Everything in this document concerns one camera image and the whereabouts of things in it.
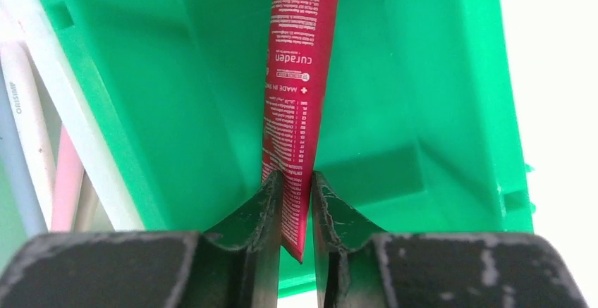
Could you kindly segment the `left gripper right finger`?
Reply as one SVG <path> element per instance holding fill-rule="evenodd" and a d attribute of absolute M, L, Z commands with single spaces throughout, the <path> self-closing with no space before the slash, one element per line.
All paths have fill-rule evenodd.
<path fill-rule="evenodd" d="M 586 307 L 560 254 L 529 233 L 390 233 L 312 176 L 320 307 Z"/>

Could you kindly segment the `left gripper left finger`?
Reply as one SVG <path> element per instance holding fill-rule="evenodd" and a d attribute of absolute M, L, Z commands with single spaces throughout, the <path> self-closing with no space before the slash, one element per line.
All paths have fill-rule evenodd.
<path fill-rule="evenodd" d="M 47 233 L 1 276 L 2 307 L 275 307 L 283 176 L 205 232 Z"/>

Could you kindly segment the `pink toothbrush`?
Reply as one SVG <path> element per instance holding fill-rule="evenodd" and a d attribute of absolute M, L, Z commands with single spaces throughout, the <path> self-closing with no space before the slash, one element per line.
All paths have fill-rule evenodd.
<path fill-rule="evenodd" d="M 83 175 L 83 164 L 65 125 L 62 125 L 52 197 L 52 232 L 70 231 L 73 227 Z"/>

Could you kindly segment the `red toothpaste tube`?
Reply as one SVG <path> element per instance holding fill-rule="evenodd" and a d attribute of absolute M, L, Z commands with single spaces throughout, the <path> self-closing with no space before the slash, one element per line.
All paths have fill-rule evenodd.
<path fill-rule="evenodd" d="M 312 172 L 329 76 L 338 0 L 272 0 L 262 175 L 283 175 L 283 246 L 305 254 Z"/>

